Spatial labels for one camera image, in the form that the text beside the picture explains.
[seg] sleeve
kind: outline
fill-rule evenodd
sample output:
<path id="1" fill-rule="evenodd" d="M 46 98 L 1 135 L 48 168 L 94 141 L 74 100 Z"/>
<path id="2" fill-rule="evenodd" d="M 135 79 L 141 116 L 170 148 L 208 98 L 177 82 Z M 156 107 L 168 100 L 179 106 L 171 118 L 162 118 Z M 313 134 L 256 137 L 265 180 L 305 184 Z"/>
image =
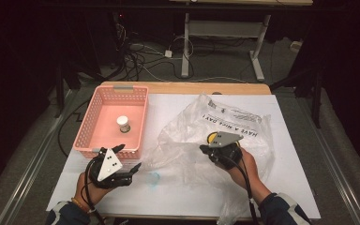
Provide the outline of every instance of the sleeve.
<path id="1" fill-rule="evenodd" d="M 259 210 L 265 225 L 311 224 L 297 202 L 283 193 L 268 195 L 260 204 Z"/>
<path id="2" fill-rule="evenodd" d="M 81 225 L 89 223 L 90 217 L 73 202 L 59 202 L 46 218 L 46 225 Z"/>

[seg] clear plastic bag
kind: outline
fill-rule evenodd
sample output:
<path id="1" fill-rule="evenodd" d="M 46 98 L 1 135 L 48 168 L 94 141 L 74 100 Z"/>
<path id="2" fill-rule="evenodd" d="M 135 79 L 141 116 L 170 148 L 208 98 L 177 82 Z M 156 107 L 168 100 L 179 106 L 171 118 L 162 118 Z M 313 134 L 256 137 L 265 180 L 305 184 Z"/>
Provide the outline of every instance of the clear plastic bag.
<path id="1" fill-rule="evenodd" d="M 244 136 L 239 142 L 255 157 L 259 176 L 265 180 L 274 161 L 270 115 L 256 115 L 215 102 L 205 94 L 199 95 L 161 130 L 157 146 L 148 149 L 142 158 L 141 170 L 174 167 L 182 170 L 185 184 L 222 189 L 225 198 L 217 224 L 234 224 L 249 210 L 247 192 L 199 148 L 201 144 L 207 144 L 210 133 L 218 131 Z"/>

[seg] small cup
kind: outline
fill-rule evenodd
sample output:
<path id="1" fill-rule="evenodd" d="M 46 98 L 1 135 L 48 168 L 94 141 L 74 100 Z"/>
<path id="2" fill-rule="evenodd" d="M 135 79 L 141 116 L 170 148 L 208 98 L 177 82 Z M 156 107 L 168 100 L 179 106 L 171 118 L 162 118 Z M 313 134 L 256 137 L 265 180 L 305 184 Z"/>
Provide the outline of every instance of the small cup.
<path id="1" fill-rule="evenodd" d="M 130 125 L 128 124 L 128 117 L 121 115 L 116 119 L 116 123 L 119 125 L 119 129 L 122 133 L 128 133 L 130 131 Z"/>

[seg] white table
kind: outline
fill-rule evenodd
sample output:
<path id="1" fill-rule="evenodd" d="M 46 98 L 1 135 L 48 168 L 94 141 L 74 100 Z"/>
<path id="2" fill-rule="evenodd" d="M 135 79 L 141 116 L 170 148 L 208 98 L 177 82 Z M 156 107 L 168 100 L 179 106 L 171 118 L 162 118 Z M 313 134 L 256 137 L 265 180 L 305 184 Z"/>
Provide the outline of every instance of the white table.
<path id="1" fill-rule="evenodd" d="M 197 95 L 150 94 L 144 131 L 143 151 L 154 147 L 159 132 Z M 265 184 L 274 192 L 284 192 L 293 197 L 311 219 L 320 218 L 300 160 L 295 152 L 288 129 L 275 96 L 211 96 L 213 100 L 256 114 L 271 114 L 275 160 Z M 75 193 L 79 173 L 88 160 L 72 150 L 52 195 L 47 210 L 60 201 L 69 201 Z M 98 205 L 103 215 L 128 218 L 211 218 L 219 216 L 223 192 L 217 188 L 191 187 L 177 179 L 175 171 L 161 168 L 154 173 L 159 179 L 151 183 L 150 172 L 138 172 L 133 184 L 119 187 L 109 193 Z M 242 198 L 247 199 L 243 191 Z M 246 212 L 241 219 L 250 218 Z"/>

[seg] dark background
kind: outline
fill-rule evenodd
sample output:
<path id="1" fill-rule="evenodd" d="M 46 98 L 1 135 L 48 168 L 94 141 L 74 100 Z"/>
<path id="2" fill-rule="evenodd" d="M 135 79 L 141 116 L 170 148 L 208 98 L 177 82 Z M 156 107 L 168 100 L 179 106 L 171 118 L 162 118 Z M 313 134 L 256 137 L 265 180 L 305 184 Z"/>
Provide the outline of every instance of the dark background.
<path id="1" fill-rule="evenodd" d="M 314 5 L 325 8 L 347 2 L 314 1 Z M 360 1 L 350 3 L 345 13 L 273 15 L 266 40 L 305 40 L 290 77 L 311 65 L 322 69 L 323 87 L 360 155 Z M 68 85 L 78 88 L 75 74 L 79 69 L 71 68 L 68 62 L 99 73 L 99 66 L 109 65 L 118 57 L 106 48 L 114 46 L 107 15 L 79 11 L 63 14 L 40 8 L 38 1 L 0 0 L 0 173 L 27 129 L 49 105 L 48 95 L 54 88 L 59 63 Z M 129 30 L 156 41 L 171 43 L 173 35 L 183 32 L 182 13 L 124 15 Z M 243 21 L 260 20 L 262 15 L 203 16 Z M 316 73 L 309 72 L 287 85 L 297 86 L 299 96 L 306 97 L 315 79 Z"/>

